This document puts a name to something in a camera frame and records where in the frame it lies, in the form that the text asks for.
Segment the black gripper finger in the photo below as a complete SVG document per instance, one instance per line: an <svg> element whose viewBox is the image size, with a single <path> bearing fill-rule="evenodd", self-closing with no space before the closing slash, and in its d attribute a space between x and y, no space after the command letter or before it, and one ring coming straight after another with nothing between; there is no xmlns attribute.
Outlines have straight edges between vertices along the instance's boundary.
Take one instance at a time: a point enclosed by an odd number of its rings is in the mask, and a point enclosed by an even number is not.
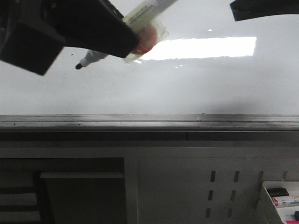
<svg viewBox="0 0 299 224"><path fill-rule="evenodd" d="M64 47L125 58L139 43L107 0L3 0L0 59L45 75Z"/></svg>
<svg viewBox="0 0 299 224"><path fill-rule="evenodd" d="M230 8L235 21L266 16L299 14L298 0L234 0Z"/></svg>

